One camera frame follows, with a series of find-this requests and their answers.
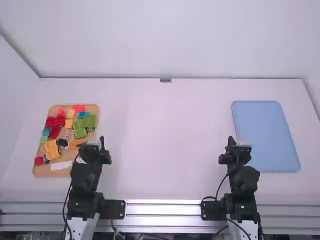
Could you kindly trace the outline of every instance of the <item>blue mat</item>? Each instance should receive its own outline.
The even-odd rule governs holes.
[[[237,140],[252,144],[248,163],[261,172],[296,172],[301,165],[286,117],[276,101],[235,101]]]

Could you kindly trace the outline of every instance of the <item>black cable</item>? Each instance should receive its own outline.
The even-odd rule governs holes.
[[[229,227],[229,225],[225,225],[223,228],[221,228],[219,231],[217,231],[214,236],[218,235],[219,233],[221,233],[223,230],[225,230],[227,227]]]
[[[141,233],[140,236],[136,240],[139,240],[142,237],[142,235],[143,235],[143,233]]]
[[[220,190],[220,188],[221,188],[221,186],[222,186],[222,183],[224,182],[224,180],[225,180],[228,176],[229,176],[229,174],[226,174],[226,175],[223,177],[222,181],[220,182],[220,184],[219,184],[219,186],[218,186],[218,189],[216,190],[216,193],[215,193],[215,201],[217,201],[218,193],[219,193],[219,190]]]
[[[239,229],[241,229],[245,233],[245,235],[248,237],[248,239],[251,240],[250,235],[239,224],[237,224],[236,222],[232,221],[229,218],[226,218],[226,220],[229,221],[230,223],[233,223],[234,225],[236,225]]]
[[[75,164],[75,161],[77,160],[77,157],[78,157],[78,156],[79,156],[79,153],[75,156],[72,166]],[[63,217],[63,221],[64,221],[64,229],[66,229],[66,227],[68,228],[68,231],[69,231],[69,234],[70,234],[70,240],[73,240],[73,239],[72,239],[71,228],[70,228],[70,226],[69,226],[69,224],[68,224],[68,221],[67,221],[67,219],[66,219],[66,217],[65,217],[65,208],[66,208],[67,199],[68,199],[70,190],[71,190],[71,181],[70,181],[70,185],[69,185],[69,188],[68,188],[68,192],[66,193],[66,196],[65,196],[64,203],[63,203],[62,217]]]
[[[149,236],[152,236],[152,237],[155,237],[155,238],[158,238],[158,239],[162,239],[162,240],[171,240],[169,238],[166,238],[166,237],[162,237],[162,236],[157,236],[157,235],[154,235],[152,233],[144,233],[145,235],[149,235]]]
[[[216,200],[216,198],[214,196],[205,196],[204,198],[201,199],[201,203],[206,200],[206,199],[213,199]]]
[[[70,229],[70,226],[69,226],[69,224],[67,222],[67,219],[65,217],[65,207],[66,207],[67,199],[68,199],[68,196],[69,196],[69,193],[70,193],[70,189],[71,189],[71,182],[70,182],[70,185],[69,185],[68,192],[66,193],[66,196],[65,196],[65,200],[64,200],[64,204],[63,204],[63,208],[62,208],[62,217],[63,217],[63,220],[64,220],[64,224],[68,228],[68,231],[69,231],[69,234],[70,234],[70,240],[72,240],[71,229]]]

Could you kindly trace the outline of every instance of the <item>orange toy block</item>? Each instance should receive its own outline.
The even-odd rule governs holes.
[[[79,144],[83,144],[85,142],[84,139],[76,139],[76,140],[73,140],[69,143],[69,148],[72,148],[72,149],[75,149],[77,148],[77,145]]]

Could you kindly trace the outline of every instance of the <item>wire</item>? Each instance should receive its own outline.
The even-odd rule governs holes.
[[[219,231],[217,231],[214,236],[218,235],[219,233],[221,233],[223,230],[225,230],[227,227],[229,227],[229,225],[225,225],[223,228],[221,228]]]
[[[118,229],[115,227],[114,225],[114,221],[112,220],[112,218],[110,217],[110,224],[111,224],[111,227],[113,229],[113,240],[116,240],[116,236],[120,236],[123,240],[126,239],[126,236],[123,235],[120,231],[118,231]]]
[[[235,221],[232,221],[229,218],[226,218],[226,220],[229,221],[230,223],[233,223],[234,225],[236,225],[239,229],[241,229],[245,233],[245,235],[248,237],[248,239],[251,240],[251,237],[249,236],[249,234],[239,224],[237,224]]]
[[[219,184],[219,186],[218,186],[218,189],[216,190],[216,193],[215,193],[215,201],[217,201],[218,193],[219,193],[219,190],[220,190],[220,188],[221,188],[221,186],[222,186],[222,183],[224,182],[224,180],[225,180],[228,176],[229,176],[229,174],[226,174],[226,175],[223,177],[222,181],[220,182],[220,184]]]
[[[77,160],[77,157],[78,157],[78,156],[79,156],[79,153],[75,156],[72,166],[74,166],[75,161]],[[66,230],[66,227],[67,227],[67,228],[68,228],[68,231],[69,231],[69,234],[70,234],[70,240],[72,240],[71,228],[70,228],[70,226],[69,226],[69,224],[68,224],[68,221],[67,221],[67,219],[66,219],[66,216],[65,216],[65,208],[66,208],[67,199],[68,199],[70,190],[71,190],[71,181],[70,181],[70,185],[69,185],[69,188],[68,188],[68,192],[66,193],[66,196],[65,196],[64,203],[63,203],[62,217],[63,217],[63,221],[64,221],[64,230],[63,230],[63,231],[65,231],[65,230]]]
[[[206,200],[206,199],[213,199],[216,200],[216,198],[214,196],[205,196],[204,198],[201,199],[201,203]]]
[[[68,199],[68,196],[69,196],[69,193],[70,193],[70,189],[71,189],[71,182],[70,182],[70,185],[69,185],[68,192],[66,193],[66,196],[65,196],[65,200],[64,200],[64,204],[63,204],[63,208],[62,208],[62,217],[63,217],[65,226],[68,228],[68,231],[69,231],[69,234],[70,234],[70,240],[72,240],[71,229],[70,229],[70,226],[69,226],[68,221],[67,221],[66,216],[65,216],[65,207],[66,207],[67,199]]]
[[[158,239],[162,239],[162,240],[171,240],[169,238],[166,238],[166,237],[162,237],[162,236],[157,236],[157,235],[154,235],[152,233],[144,233],[145,235],[148,235],[148,236],[152,236],[152,237],[155,237],[155,238],[158,238]]]
[[[142,237],[142,235],[143,235],[143,233],[141,233],[140,236],[136,240],[139,240]]]

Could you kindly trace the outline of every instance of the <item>toy block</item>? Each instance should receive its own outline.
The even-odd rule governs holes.
[[[83,119],[84,116],[86,116],[86,115],[90,115],[90,112],[88,112],[88,111],[79,111],[77,117],[78,117],[78,119]]]
[[[76,149],[77,145],[83,144],[85,139],[76,139],[69,143],[69,148]]]
[[[55,126],[63,127],[66,124],[66,118],[64,116],[55,117]]]
[[[76,129],[74,132],[74,136],[77,139],[82,139],[82,138],[86,137],[87,135],[88,135],[88,133],[85,128]]]
[[[47,142],[47,140],[48,140],[48,137],[47,137],[47,136],[41,136],[41,137],[40,137],[40,143],[41,143],[41,144],[45,144],[45,143]]]
[[[65,126],[66,129],[71,129],[72,128],[72,119],[66,119],[65,120]]]
[[[94,132],[95,131],[95,127],[86,127],[85,128],[85,130],[87,131],[87,132]]]
[[[43,136],[43,137],[48,137],[50,131],[51,131],[50,128],[45,128],[45,129],[42,131],[42,136]]]
[[[84,128],[84,120],[83,119],[79,119],[79,120],[74,121],[72,123],[72,128],[74,130],[83,129]]]
[[[83,126],[85,128],[95,128],[97,126],[97,116],[96,115],[86,115],[83,117]]]
[[[58,114],[58,116],[63,116],[63,117],[66,115],[65,111],[62,108],[58,109],[58,113],[57,114]]]
[[[45,128],[53,128],[56,125],[56,118],[54,116],[48,116],[45,121]]]
[[[42,156],[37,156],[34,158],[34,165],[41,166],[44,164],[44,158]]]
[[[52,148],[50,151],[45,152],[45,156],[49,161],[52,161],[60,157],[60,152],[58,151],[58,148]]]
[[[76,105],[73,107],[76,113],[78,112],[85,112],[86,111],[86,106],[85,105]]]
[[[67,114],[66,114],[66,118],[67,119],[72,119],[74,117],[74,115],[75,115],[75,112],[76,111],[74,109],[69,109]]]
[[[56,139],[59,136],[60,131],[61,131],[61,127],[60,126],[54,126],[51,129],[48,138],[49,139]]]
[[[46,144],[44,145],[44,150],[46,152],[50,152],[51,149],[57,149],[57,141],[56,140],[50,140],[47,141]]]
[[[59,138],[59,139],[56,141],[56,144],[58,145],[58,147],[65,148],[65,147],[68,146],[68,141],[67,141],[66,139]]]

